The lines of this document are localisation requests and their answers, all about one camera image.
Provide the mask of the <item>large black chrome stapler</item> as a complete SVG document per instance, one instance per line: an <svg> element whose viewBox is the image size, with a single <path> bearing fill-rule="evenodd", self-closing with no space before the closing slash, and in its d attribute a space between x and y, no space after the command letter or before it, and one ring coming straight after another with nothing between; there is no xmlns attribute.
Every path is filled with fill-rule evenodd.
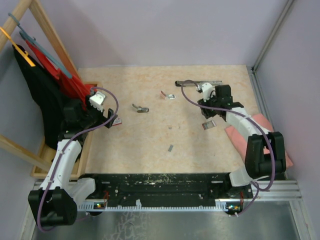
<svg viewBox="0 0 320 240"><path fill-rule="evenodd" d="M205 83L209 83L211 84L212 86L218 86L218 85L222 85L223 82L221 80L215 80L215 81L195 81L195 80L190 80L190 79L187 79L187 80L177 80L174 82L174 85L176 87L181 87L182 85L184 87L192 87L192 86L201 86Z"/></svg>

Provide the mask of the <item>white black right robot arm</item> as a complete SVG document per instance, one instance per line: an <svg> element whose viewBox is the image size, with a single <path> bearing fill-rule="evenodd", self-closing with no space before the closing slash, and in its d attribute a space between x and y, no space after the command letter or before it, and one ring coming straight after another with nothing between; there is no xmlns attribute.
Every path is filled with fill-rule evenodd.
<svg viewBox="0 0 320 240"><path fill-rule="evenodd" d="M254 120L240 102L233 100L229 85L213 86L205 82L197 86L197 91L202 93L202 99L197 101L201 105L202 115L206 119L220 116L246 142L244 166L229 173L229 182L223 185L227 197L235 198L241 192L241 187L251 181L286 171L283 135L267 130Z"/></svg>

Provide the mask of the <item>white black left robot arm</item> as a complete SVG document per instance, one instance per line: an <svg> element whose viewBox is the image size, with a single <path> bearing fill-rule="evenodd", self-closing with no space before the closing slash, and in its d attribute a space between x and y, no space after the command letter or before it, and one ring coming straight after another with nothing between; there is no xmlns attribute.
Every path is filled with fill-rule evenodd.
<svg viewBox="0 0 320 240"><path fill-rule="evenodd" d="M90 195L97 199L103 195L104 186L93 178L85 177L69 188L69 181L77 157L82 153L80 143L87 133L101 127L110 128L117 118L117 110L109 109L104 117L106 96L98 88L88 96L88 119L77 133L67 134L57 144L57 151L46 178L38 190L28 195L28 203L37 227L48 232L56 226L70 226L76 221L78 206Z"/></svg>

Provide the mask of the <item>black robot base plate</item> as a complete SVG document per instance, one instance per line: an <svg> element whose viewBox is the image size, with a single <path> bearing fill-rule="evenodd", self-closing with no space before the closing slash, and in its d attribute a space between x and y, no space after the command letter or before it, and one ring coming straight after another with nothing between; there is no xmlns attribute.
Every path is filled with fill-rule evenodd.
<svg viewBox="0 0 320 240"><path fill-rule="evenodd" d="M232 187L227 173L88 173L95 191L88 200L102 200L108 207L214 207L218 199L247 200L249 184Z"/></svg>

